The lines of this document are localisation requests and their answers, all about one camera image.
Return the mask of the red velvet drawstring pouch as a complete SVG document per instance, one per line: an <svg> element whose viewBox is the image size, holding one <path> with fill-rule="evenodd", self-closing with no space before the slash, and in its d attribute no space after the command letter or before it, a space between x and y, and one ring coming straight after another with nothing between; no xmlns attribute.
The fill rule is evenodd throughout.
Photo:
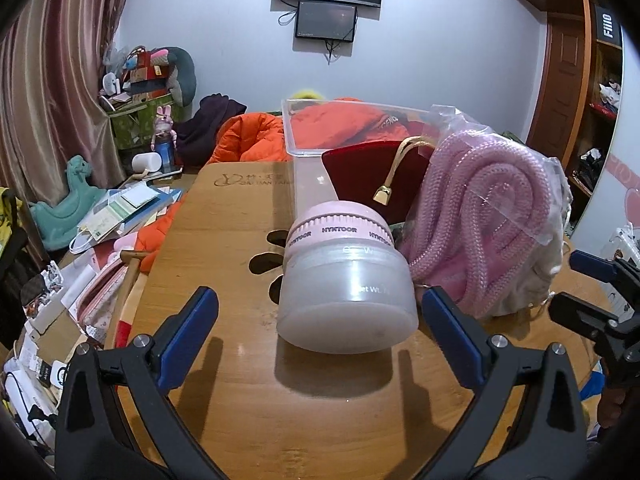
<svg viewBox="0 0 640 480"><path fill-rule="evenodd" d="M396 224L407 219L434 149L410 136L334 148L322 155L322 164L339 200L368 206Z"/></svg>

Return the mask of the wooden wardrobe shelf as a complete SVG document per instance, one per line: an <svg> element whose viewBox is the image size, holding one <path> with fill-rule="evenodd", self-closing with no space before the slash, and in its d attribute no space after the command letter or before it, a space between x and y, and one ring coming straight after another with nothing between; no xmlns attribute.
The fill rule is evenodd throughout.
<svg viewBox="0 0 640 480"><path fill-rule="evenodd" d="M559 159L580 206L601 165L580 158L611 146L616 113L600 88L622 81L622 35L598 0L525 0L547 18L544 66L526 144Z"/></svg>

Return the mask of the green storage box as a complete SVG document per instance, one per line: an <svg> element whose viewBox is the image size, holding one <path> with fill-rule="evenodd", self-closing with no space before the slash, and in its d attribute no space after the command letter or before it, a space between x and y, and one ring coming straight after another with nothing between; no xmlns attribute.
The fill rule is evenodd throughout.
<svg viewBox="0 0 640 480"><path fill-rule="evenodd" d="M184 108L179 106L170 94L158 98L132 103L120 110L108 113L116 148L119 151L148 145L154 132L157 107L171 106L171 117L175 122L184 119Z"/></svg>

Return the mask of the dark purple clothing pile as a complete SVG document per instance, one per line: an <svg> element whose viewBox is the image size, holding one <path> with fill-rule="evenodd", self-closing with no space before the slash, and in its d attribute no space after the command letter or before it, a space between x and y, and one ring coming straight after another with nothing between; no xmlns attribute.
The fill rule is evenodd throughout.
<svg viewBox="0 0 640 480"><path fill-rule="evenodd" d="M201 99L191 119L175 124L177 154L184 166L200 168L213 155L217 133L230 118L244 114L247 107L220 93Z"/></svg>

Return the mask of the grey plush toy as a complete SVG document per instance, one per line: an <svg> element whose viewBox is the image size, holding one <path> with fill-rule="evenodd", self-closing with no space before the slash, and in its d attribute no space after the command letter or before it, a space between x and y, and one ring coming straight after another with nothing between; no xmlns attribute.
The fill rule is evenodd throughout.
<svg viewBox="0 0 640 480"><path fill-rule="evenodd" d="M167 47L170 74L167 89L176 104L189 106L195 96L196 76L191 55L179 47Z"/></svg>

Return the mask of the stack of books and papers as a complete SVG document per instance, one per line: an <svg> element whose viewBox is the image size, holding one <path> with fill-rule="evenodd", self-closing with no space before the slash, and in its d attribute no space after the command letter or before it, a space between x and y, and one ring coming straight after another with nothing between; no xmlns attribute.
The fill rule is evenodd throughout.
<svg viewBox="0 0 640 480"><path fill-rule="evenodd" d="M123 190L108 190L79 222L68 249L79 255L106 240L140 230L182 195L180 188L158 188L138 182Z"/></svg>

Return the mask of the pink striped curtain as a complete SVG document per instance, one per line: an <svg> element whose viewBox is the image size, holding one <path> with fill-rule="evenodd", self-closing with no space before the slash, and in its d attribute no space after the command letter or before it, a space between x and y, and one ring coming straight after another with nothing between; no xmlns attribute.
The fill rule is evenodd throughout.
<svg viewBox="0 0 640 480"><path fill-rule="evenodd" d="M1 183L24 200L60 202L75 155L101 188L124 177L98 94L125 2L26 0L3 36Z"/></svg>

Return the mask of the small black wall monitor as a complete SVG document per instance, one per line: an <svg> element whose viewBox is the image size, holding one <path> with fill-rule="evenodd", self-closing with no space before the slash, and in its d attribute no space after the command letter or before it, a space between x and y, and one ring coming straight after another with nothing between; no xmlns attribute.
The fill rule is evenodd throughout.
<svg viewBox="0 0 640 480"><path fill-rule="evenodd" d="M295 37L299 39L353 42L357 7L329 1L299 1Z"/></svg>

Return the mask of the black FiiO box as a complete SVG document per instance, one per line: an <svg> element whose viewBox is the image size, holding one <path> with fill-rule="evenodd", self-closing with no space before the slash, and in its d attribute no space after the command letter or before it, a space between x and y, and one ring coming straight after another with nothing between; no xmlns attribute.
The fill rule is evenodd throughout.
<svg viewBox="0 0 640 480"><path fill-rule="evenodd" d="M595 6L594 10L596 11L597 40L620 48L622 46L620 24L613 13L603 6Z"/></svg>

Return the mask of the teal rocking horse toy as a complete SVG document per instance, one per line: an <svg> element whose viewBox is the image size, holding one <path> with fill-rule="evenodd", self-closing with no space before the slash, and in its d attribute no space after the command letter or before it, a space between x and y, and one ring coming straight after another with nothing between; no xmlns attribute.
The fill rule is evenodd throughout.
<svg viewBox="0 0 640 480"><path fill-rule="evenodd" d="M32 220L47 252L67 247L81 220L106 193L104 188L88 183L92 167L81 155L75 155L67 162L65 174L68 194L56 206L46 202L29 205Z"/></svg>

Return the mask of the white mug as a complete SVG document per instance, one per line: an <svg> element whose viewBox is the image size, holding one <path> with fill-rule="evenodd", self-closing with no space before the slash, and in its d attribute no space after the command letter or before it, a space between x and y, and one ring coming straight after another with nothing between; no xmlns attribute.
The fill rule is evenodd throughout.
<svg viewBox="0 0 640 480"><path fill-rule="evenodd" d="M162 166L162 156L157 152L139 153L131 159L131 169L135 174L157 172Z"/></svg>

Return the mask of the clear plastic storage box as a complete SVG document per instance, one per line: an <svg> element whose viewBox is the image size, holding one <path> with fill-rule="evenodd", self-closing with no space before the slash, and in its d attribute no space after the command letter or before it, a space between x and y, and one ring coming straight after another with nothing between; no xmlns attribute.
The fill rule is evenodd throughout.
<svg viewBox="0 0 640 480"><path fill-rule="evenodd" d="M357 100L282 102L296 214L331 200L406 218L440 137L428 110Z"/></svg>

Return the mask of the yellow curved pillow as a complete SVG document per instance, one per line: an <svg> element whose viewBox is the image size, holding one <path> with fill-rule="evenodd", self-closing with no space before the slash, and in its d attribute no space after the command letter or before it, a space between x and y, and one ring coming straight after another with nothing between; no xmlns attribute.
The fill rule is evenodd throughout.
<svg viewBox="0 0 640 480"><path fill-rule="evenodd" d="M323 100L323 96L318 91L303 89L296 91L291 96L292 100Z"/></svg>

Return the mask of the pink lid frosted jar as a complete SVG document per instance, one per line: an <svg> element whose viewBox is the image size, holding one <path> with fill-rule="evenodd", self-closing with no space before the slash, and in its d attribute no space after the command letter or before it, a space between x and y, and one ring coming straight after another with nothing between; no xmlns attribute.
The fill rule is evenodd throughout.
<svg viewBox="0 0 640 480"><path fill-rule="evenodd" d="M327 354L393 347L419 326L408 262L373 209L348 200L308 208L288 232L277 331Z"/></svg>

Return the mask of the pink bunny figure bottle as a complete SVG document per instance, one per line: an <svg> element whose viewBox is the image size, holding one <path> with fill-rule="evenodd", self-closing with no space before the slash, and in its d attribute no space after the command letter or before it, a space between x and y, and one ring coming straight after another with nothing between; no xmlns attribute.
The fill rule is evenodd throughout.
<svg viewBox="0 0 640 480"><path fill-rule="evenodd" d="M160 156L160 169L163 172L176 169L177 133L171 113L172 108L169 104L157 107L151 140L151 150Z"/></svg>

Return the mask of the brown wooden door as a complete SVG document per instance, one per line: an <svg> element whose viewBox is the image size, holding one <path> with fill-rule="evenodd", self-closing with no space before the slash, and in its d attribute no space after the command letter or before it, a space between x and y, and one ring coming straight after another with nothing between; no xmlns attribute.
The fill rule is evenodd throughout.
<svg viewBox="0 0 640 480"><path fill-rule="evenodd" d="M544 68L526 144L566 168L586 104L591 36L578 16L549 13L547 18Z"/></svg>

